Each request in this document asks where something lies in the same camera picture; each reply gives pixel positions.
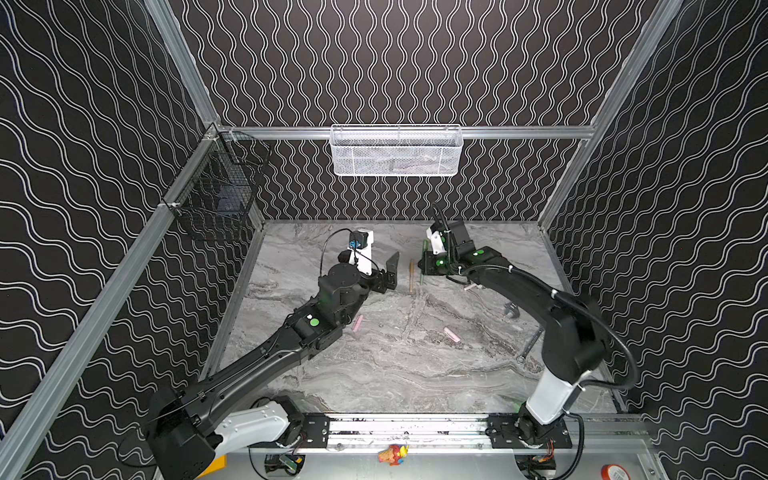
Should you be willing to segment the green pen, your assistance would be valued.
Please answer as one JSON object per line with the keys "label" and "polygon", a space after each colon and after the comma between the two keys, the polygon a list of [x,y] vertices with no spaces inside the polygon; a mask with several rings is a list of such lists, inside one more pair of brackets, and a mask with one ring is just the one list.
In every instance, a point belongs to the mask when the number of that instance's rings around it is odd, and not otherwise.
{"label": "green pen", "polygon": [[430,250],[430,241],[428,239],[425,239],[422,242],[421,258],[420,258],[420,260],[418,262],[418,267],[419,267],[419,270],[420,270],[420,274],[419,274],[419,285],[420,286],[422,286],[424,284],[424,276],[425,276],[424,268],[425,268],[425,264],[426,264],[427,253],[428,253],[429,250]]}

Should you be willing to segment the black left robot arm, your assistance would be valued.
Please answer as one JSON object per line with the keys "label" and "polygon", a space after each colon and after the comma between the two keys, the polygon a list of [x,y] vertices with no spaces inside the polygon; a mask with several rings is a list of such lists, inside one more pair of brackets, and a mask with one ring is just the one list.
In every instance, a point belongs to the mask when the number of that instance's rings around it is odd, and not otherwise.
{"label": "black left robot arm", "polygon": [[286,317],[261,345],[219,372],[182,390],[159,389],[150,403],[143,435],[166,479],[194,479],[225,443],[219,426],[235,407],[286,371],[310,360],[341,338],[372,292],[397,287],[400,254],[370,274],[342,262],[318,277],[318,293]]}

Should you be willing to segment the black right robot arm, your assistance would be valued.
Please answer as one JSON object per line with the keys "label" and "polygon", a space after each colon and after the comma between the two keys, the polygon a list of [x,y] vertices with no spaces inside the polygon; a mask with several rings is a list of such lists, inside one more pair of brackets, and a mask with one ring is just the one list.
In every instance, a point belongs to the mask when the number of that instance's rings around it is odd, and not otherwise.
{"label": "black right robot arm", "polygon": [[[599,313],[574,295],[515,266],[490,246],[477,247],[460,220],[437,219],[426,230],[426,237],[430,246],[418,262],[424,275],[461,276],[492,290],[529,314],[543,329],[543,373],[512,427],[524,445],[550,443],[557,423],[582,390],[628,391],[636,385],[639,367],[629,347]],[[592,378],[592,372],[612,350],[620,351],[626,360],[624,379]]]}

